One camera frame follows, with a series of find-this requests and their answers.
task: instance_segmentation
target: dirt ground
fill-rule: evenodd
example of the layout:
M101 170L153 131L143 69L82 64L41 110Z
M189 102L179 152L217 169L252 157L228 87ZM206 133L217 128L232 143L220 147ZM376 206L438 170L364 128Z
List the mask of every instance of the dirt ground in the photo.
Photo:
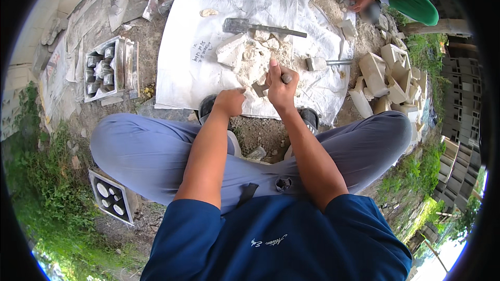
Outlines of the dirt ground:
M388 16L390 25L395 27L394 20ZM134 26L125 30L120 27L113 36L121 35L129 38L132 41L139 42L139 66L141 72L141 90L145 87L150 87L152 83L156 82L158 53L161 38L165 28L166 18L155 15L152 22L147 22L143 19L136 19L128 22ZM354 59L357 60L366 52L373 52L379 54L381 43L379 31L372 25L362 24L357 22L357 30L359 36L363 40L369 41L364 44L363 48L356 48ZM349 78L349 87L354 87L355 80L359 77L359 66L354 64L351 67L351 76ZM141 91L141 97L138 99L130 100L125 96L124 101L108 106L101 106L100 101L93 101L90 103L81 104L77 108L77 112L72 115L69 120L70 130L75 141L79 142L81 150L85 153L83 156L86 159L86 166L91 167L94 163L91 160L89 149L89 137L92 130L96 127L98 122L104 117L115 113L136 113L149 97ZM342 108L340 109L335 127L340 127L349 124L353 121L360 120L362 117L354 106L352 100L347 96ZM284 153L290 146L290 140L284 125L281 121L265 118L249 118L238 116L231 119L231 125L240 142L242 154L246 155L254 150L256 147L261 146L266 150L266 157L263 161L269 163L276 163L283 159ZM327 130L331 127L322 126L320 132ZM376 196L376 188L378 182L375 182L370 187L364 189L361 194L370 197ZM144 256L140 260L147 260L154 236L158 230L159 225L163 220L165 207L157 203L146 203L140 196L138 196L140 206L134 214L135 226L126 225L109 215L103 215L96 219L97 230L105 234L110 241L123 247L129 247L130 244L134 245L137 251ZM139 272L130 272L122 270L116 272L118 279L139 279Z

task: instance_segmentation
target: gray pants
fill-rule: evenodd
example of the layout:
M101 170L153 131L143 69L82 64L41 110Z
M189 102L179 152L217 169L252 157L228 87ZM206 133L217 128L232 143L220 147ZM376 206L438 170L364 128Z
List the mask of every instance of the gray pants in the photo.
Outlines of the gray pants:
M168 205L183 180L191 144L200 128L191 123L114 114L94 129L91 152L97 165L111 177L150 200ZM356 193L403 154L411 140L411 126L403 113L388 111L328 130L316 138L335 161L349 192ZM259 184L254 197L307 195L295 157L264 165L233 154L234 146L228 139L221 190L223 214L235 208L248 183ZM286 190L281 186L283 180L291 182Z

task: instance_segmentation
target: hand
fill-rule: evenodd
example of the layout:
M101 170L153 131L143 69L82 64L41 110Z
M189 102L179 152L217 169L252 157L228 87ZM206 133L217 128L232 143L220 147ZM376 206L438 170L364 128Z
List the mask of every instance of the hand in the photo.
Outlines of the hand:
M353 10L354 12L361 11L368 3L370 3L370 0L351 0L351 1L354 1L355 4L350 6L349 9Z
M236 88L231 90L222 90L214 102L212 111L218 111L224 113L229 119L231 116L240 115L243 110L241 105L245 101L245 88Z
M282 73L291 75L290 83L285 84L281 80ZM289 68L278 65L278 60L271 58L269 61L269 72L266 73L266 84L269 86L267 98L278 113L288 109L295 109L293 96L298 84L298 73Z

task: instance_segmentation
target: sneaker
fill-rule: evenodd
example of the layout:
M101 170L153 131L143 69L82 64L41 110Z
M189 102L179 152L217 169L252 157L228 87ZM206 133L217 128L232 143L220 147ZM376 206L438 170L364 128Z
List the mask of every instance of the sneaker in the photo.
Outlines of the sneaker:
M313 133L313 135L317 135L317 128L320 125L320 118L317 115L316 111L311 108L305 108L299 112L302 120L307 125L309 130ZM284 154L283 160L289 159L293 156L293 150L291 146L288 148L286 153Z
M210 112L212 111L212 107L214 106L214 103L216 101L216 97L217 95L209 95L208 97L203 99L202 102L199 104L199 109L198 111L195 111L195 113L196 116L198 117L198 122L200 125L203 126L203 124L209 118ZM234 146L234 156L240 158L241 147L240 144L238 143L236 135L233 133L233 129L231 128L231 123L228 124L228 137Z

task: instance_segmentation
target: pile of stone blocks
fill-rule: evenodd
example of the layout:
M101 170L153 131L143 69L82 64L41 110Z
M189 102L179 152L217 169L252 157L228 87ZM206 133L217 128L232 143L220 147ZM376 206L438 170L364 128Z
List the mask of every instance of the pile of stone blocks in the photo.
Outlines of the pile of stone blocks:
M382 57L371 52L363 56L359 60L362 76L348 92L364 118L390 110L404 113L412 125L410 146L413 146L422 139L427 73L410 65L406 46L401 48L404 36L398 37L397 33L386 35L391 35L391 41L398 45L389 43L382 47Z

